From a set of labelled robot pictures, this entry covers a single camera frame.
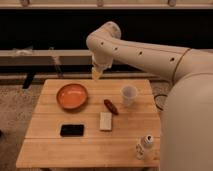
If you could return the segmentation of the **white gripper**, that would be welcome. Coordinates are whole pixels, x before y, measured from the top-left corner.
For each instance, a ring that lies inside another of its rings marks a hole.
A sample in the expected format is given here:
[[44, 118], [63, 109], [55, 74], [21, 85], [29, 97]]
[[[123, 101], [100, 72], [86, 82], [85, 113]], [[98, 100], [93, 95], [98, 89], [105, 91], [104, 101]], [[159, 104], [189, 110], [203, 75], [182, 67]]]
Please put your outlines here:
[[111, 67], [111, 59], [108, 57], [92, 56], [92, 79], [98, 80], [103, 72]]

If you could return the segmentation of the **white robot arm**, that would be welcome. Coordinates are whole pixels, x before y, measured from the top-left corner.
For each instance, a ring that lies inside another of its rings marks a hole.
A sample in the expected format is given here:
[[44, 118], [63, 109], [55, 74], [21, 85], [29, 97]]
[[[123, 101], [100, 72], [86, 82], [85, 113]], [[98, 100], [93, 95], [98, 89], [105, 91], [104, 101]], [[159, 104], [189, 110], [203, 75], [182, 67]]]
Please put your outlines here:
[[213, 72], [213, 53], [187, 47], [124, 41], [114, 22], [90, 33], [86, 45], [92, 53], [93, 73], [103, 73], [114, 60], [176, 83], [194, 73]]

